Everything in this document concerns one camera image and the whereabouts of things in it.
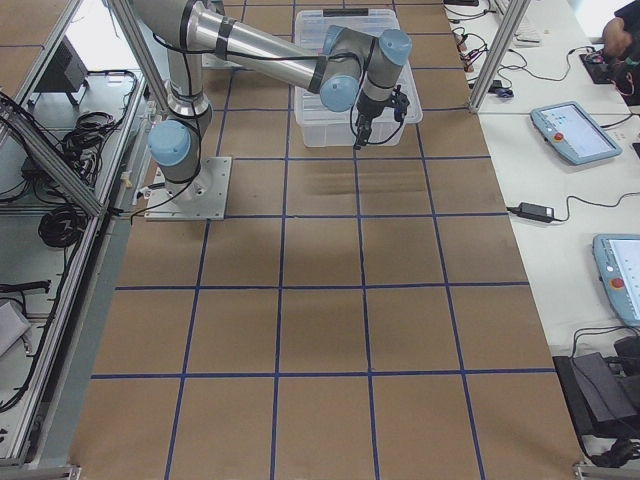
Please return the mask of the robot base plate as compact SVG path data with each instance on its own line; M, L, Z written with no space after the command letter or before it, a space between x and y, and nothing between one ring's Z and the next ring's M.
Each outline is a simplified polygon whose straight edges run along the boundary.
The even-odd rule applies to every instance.
M163 183L148 195L144 218L148 221L199 221L225 218L232 158L207 157L201 161L201 171L182 193L182 187L166 183L164 174L156 168L156 182Z

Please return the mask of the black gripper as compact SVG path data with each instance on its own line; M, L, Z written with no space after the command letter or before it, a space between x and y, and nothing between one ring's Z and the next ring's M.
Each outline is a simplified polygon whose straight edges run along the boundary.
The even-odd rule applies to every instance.
M387 107L391 91L386 90L376 97L370 96L365 90L361 90L357 102L356 138L353 144L354 150L361 150L369 143L372 133L373 120L378 118Z

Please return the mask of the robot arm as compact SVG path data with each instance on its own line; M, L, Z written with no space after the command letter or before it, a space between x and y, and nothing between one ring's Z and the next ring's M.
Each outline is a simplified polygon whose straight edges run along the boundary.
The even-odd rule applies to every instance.
M163 91L174 117L197 119L210 102L202 80L202 58L249 69L318 97L325 111L348 113L345 131L354 149L371 144L374 122L391 111L405 123L410 101L399 78L412 42L398 29L379 35L327 24L320 50L305 49L229 17L209 1L112 1L125 32L140 38L145 25L165 49L169 80Z

